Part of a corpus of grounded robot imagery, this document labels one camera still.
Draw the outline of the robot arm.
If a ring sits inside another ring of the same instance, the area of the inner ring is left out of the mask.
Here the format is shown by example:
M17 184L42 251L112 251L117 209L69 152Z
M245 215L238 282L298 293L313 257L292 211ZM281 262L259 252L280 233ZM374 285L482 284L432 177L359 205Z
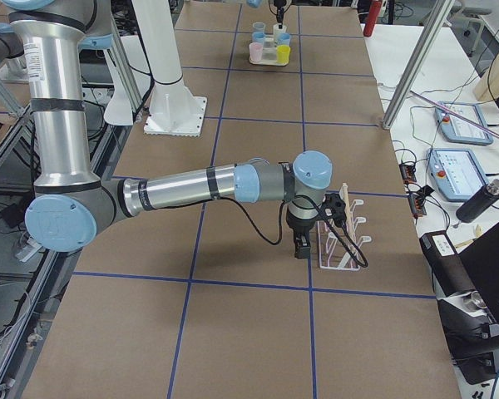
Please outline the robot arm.
M107 1L10 1L9 21L22 39L42 172L25 214L43 247L71 252L120 220L143 211L234 199L280 200L280 218L294 233L294 255L310 256L310 231L324 218L331 160L305 151L293 163L253 159L149 180L103 182L91 168L79 63L87 38L111 42Z

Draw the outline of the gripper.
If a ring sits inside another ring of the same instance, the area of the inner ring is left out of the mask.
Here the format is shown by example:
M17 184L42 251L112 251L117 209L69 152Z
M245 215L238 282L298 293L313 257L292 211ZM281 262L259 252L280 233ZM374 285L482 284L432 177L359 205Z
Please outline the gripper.
M276 8L276 21L278 24L283 24L283 13L286 7L286 0L273 0L273 6Z
M290 210L287 211L286 222L293 231L294 257L296 259L309 259L311 257L309 234L317 221L320 221L319 216L301 219Z

